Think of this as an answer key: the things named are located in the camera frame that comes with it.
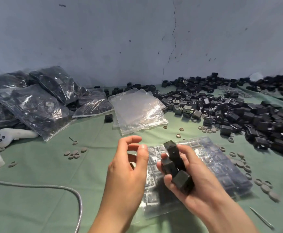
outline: white controller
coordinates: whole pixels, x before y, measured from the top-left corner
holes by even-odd
[[[0,129],[0,147],[7,147],[13,140],[38,136],[38,133],[31,130],[3,128]]]

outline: gray cable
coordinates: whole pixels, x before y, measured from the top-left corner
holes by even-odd
[[[64,189],[64,190],[72,192],[77,197],[78,202],[79,202],[79,219],[78,219],[77,228],[75,229],[75,233],[77,233],[79,231],[80,224],[81,224],[81,219],[82,219],[83,205],[82,205],[81,195],[76,190],[74,190],[72,188],[69,188],[69,187],[66,187],[66,186],[60,186],[60,185],[31,185],[31,184],[11,183],[11,182],[5,182],[5,181],[0,181],[0,184],[1,185],[18,186],[18,187],[29,187],[29,188]]]

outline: black plastic part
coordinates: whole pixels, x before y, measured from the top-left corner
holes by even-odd
[[[190,194],[194,188],[191,176],[183,170],[180,170],[172,179],[172,183],[185,195]]]

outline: right hand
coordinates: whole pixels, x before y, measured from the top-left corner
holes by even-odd
[[[258,232],[246,213],[230,198],[192,148],[180,144],[177,148],[195,188],[188,196],[184,195],[171,182],[170,174],[164,176],[164,183],[186,208],[200,218],[210,232]],[[167,154],[163,153],[161,157],[166,158]],[[160,161],[157,162],[157,167],[162,172]]]

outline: fingernail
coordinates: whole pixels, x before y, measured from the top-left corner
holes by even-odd
[[[140,148],[142,148],[142,149],[148,149],[145,144],[141,144],[141,145],[140,145]]]

